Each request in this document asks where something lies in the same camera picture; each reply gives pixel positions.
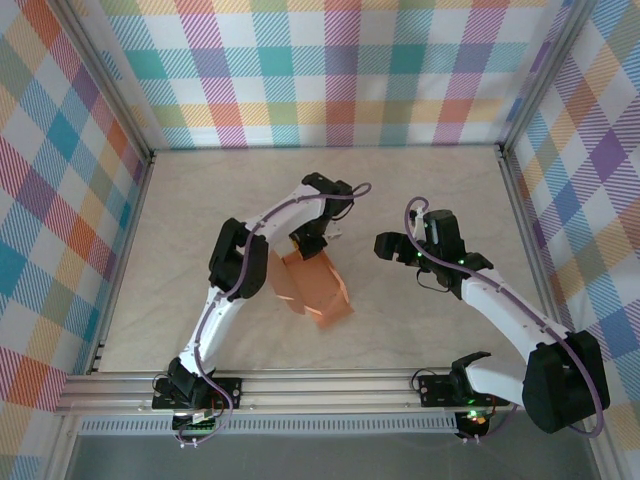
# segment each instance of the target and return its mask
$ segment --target plaid fabric backdrop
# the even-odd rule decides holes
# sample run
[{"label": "plaid fabric backdrop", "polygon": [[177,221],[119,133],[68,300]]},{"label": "plaid fabric backdrop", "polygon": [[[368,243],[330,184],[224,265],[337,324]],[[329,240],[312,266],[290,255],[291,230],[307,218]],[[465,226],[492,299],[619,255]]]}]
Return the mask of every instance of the plaid fabric backdrop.
[{"label": "plaid fabric backdrop", "polygon": [[46,453],[142,170],[46,0],[0,0],[0,479]]},{"label": "plaid fabric backdrop", "polygon": [[74,1],[158,148],[494,143],[562,3]]},{"label": "plaid fabric backdrop", "polygon": [[599,2],[516,153],[562,319],[600,341],[640,478],[640,1]]}]

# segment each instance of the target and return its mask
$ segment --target marble surface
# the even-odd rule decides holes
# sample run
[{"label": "marble surface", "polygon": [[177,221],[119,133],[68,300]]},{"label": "marble surface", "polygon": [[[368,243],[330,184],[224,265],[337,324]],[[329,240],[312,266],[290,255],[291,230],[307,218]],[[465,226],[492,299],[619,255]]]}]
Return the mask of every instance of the marble surface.
[{"label": "marble surface", "polygon": [[[420,288],[415,270],[373,253],[375,236],[402,231],[407,201],[424,195],[433,209],[453,210],[467,250],[483,253],[538,306],[491,148],[265,149],[158,155],[100,370],[165,369],[200,315],[222,223],[262,212],[313,171],[373,184],[326,250],[355,313],[322,330],[267,284],[236,317],[219,368],[440,367],[478,350],[518,358],[477,311]],[[429,275],[421,281],[437,286]]]}]

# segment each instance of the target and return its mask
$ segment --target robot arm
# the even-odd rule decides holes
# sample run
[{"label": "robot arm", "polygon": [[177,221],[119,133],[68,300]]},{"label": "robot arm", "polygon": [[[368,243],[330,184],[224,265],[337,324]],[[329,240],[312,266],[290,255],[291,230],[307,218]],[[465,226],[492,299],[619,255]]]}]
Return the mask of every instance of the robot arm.
[{"label": "robot arm", "polygon": [[[210,288],[204,308],[189,342],[167,370],[172,388],[192,408],[210,405],[211,389],[201,377],[197,360],[207,374],[215,370],[216,352],[233,319],[266,281],[271,246],[288,236],[303,259],[313,257],[327,245],[324,233],[331,219],[350,208],[353,198],[350,185],[313,173],[266,212],[244,223],[234,218],[224,223],[209,261]],[[243,267],[247,252],[240,249],[250,236],[250,255]]]},{"label": "robot arm", "polygon": [[589,417],[597,410],[592,395],[559,338],[585,366],[602,408],[608,408],[600,347],[590,333],[571,333],[548,320],[514,293],[487,259],[468,253],[451,211],[419,209],[411,212],[411,219],[413,237],[428,255],[419,252],[408,235],[387,232],[376,238],[378,257],[392,260],[396,256],[407,266],[435,273],[440,285],[487,317],[524,360],[506,363],[490,353],[476,352],[453,362],[449,379],[460,404],[468,403],[474,393],[495,395],[524,406],[533,422],[548,433]]}]

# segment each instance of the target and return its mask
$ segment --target gray floor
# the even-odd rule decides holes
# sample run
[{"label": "gray floor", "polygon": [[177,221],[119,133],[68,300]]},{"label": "gray floor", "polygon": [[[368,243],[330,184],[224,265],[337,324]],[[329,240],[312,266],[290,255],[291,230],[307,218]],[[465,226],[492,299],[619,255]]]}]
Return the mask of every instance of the gray floor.
[{"label": "gray floor", "polygon": [[197,450],[166,436],[79,437],[67,480],[598,479],[588,441],[519,413],[480,445],[453,434],[221,435]]},{"label": "gray floor", "polygon": [[220,369],[440,367],[478,350],[522,361],[474,309],[420,288],[412,269],[373,253],[375,236],[401,231],[407,201],[424,195],[433,209],[456,214],[469,251],[484,254],[537,303],[491,147],[209,150],[157,158],[100,371],[164,370],[200,316],[222,223],[262,212],[313,171],[373,184],[326,249],[355,312],[319,329],[265,285],[231,326]]}]

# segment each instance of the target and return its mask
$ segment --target metal vent grate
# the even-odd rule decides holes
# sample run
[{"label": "metal vent grate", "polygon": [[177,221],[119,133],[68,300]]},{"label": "metal vent grate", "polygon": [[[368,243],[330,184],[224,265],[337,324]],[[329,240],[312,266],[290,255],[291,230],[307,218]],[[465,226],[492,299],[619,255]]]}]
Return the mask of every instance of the metal vent grate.
[{"label": "metal vent grate", "polygon": [[[453,433],[452,413],[406,413],[366,415],[236,415],[224,429],[226,434],[374,434]],[[85,417],[80,435],[166,435],[171,417]]]}]

